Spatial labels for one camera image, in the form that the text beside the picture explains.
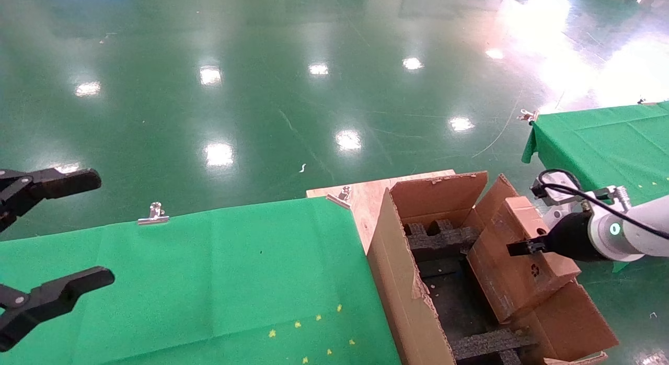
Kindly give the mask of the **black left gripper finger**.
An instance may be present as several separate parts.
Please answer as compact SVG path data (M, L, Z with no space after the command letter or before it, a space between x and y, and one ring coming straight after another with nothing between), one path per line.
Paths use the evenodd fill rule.
M29 293L1 284L1 351L10 351L43 322L69 314L83 294L115 279L112 270L95 266L44 282Z
M63 174L55 168L20 172L1 170L1 232L42 200L55 200L99 189L102 179L94 169Z

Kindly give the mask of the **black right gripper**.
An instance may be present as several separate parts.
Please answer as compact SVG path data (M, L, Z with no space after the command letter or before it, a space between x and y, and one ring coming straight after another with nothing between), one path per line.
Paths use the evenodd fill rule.
M590 212L569 213L557 222L545 236L524 239L506 245L510 256L526 256L554 252L582 262L596 262L597 250L590 240Z

